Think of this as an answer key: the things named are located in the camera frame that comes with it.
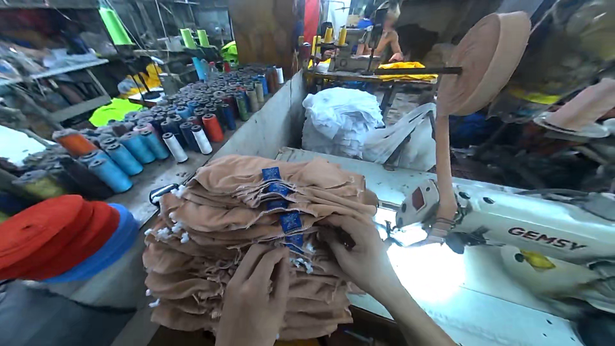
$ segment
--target industrial sewing machine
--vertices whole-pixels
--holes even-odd
[[[541,281],[549,279],[549,271],[565,267],[564,275],[576,275],[578,280],[565,291],[549,293],[615,313],[614,195],[453,187],[458,210],[450,230],[431,227],[439,195],[435,182],[426,180],[407,196],[397,211],[396,226],[387,232],[421,223],[427,238],[409,246],[446,243],[458,254],[466,246],[502,246],[505,267],[530,286],[545,286]]]

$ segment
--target person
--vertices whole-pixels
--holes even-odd
[[[399,46],[399,35],[393,28],[398,17],[399,10],[389,9],[389,11],[387,11],[387,16],[383,23],[383,34],[380,37],[376,50],[374,50],[374,55],[379,55],[381,57],[392,54],[389,62],[403,61],[402,48]],[[357,55],[369,54],[371,54],[371,48],[367,46],[367,43],[357,46]]]
[[[351,250],[332,232],[319,236],[349,279],[389,311],[409,345],[456,345],[402,286],[374,225],[339,215],[324,222],[350,234]],[[286,311],[289,262],[285,247],[255,244],[248,250],[224,294],[216,346],[273,345]]]

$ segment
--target hand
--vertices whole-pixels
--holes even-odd
[[[403,289],[386,253],[387,246],[374,225],[338,215],[327,217],[323,223],[341,227],[354,240],[355,246],[347,250],[332,231],[319,233],[331,247],[339,266],[359,288],[378,301],[390,296],[393,288]]]
[[[389,62],[402,62],[402,61],[403,61],[403,55],[401,53],[395,53],[389,59]]]
[[[322,54],[322,60],[325,61],[327,59],[331,59],[333,53],[335,53],[335,50],[333,49],[325,50],[325,52]]]
[[[273,345],[286,312],[289,274],[287,247],[252,245],[226,286],[216,346]]]

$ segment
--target red fabric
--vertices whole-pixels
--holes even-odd
[[[318,30],[320,19],[320,0],[305,0],[305,16],[303,17],[303,40],[312,44]]]
[[[27,258],[65,227],[81,222],[79,216],[86,204],[79,195],[64,195],[35,204],[0,223],[0,269]]]
[[[119,212],[105,202],[92,202],[92,204],[94,213],[88,225],[48,265],[35,268],[21,278],[44,280],[58,276],[105,245],[119,225]]]
[[[0,279],[21,278],[24,273],[37,270],[54,264],[53,259],[69,244],[90,222],[93,214],[93,206],[84,202],[77,217],[66,227],[62,228],[53,238],[43,244],[28,257],[0,270]],[[63,219],[62,214],[56,214],[56,218]]]

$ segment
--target blue label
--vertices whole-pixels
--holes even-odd
[[[301,218],[298,211],[286,212],[280,215],[280,224],[284,234],[301,228]]]
[[[300,254],[303,253],[303,235],[290,235],[286,237],[286,241],[290,244],[285,244],[290,249],[293,249]]]
[[[277,192],[280,196],[288,196],[290,189],[280,183],[272,183],[267,187],[267,192]]]
[[[288,208],[288,201],[286,199],[276,199],[275,201],[269,201],[266,203],[267,210],[275,209],[275,208]]]
[[[263,168],[261,171],[263,171],[263,180],[265,181],[281,179],[279,167]]]

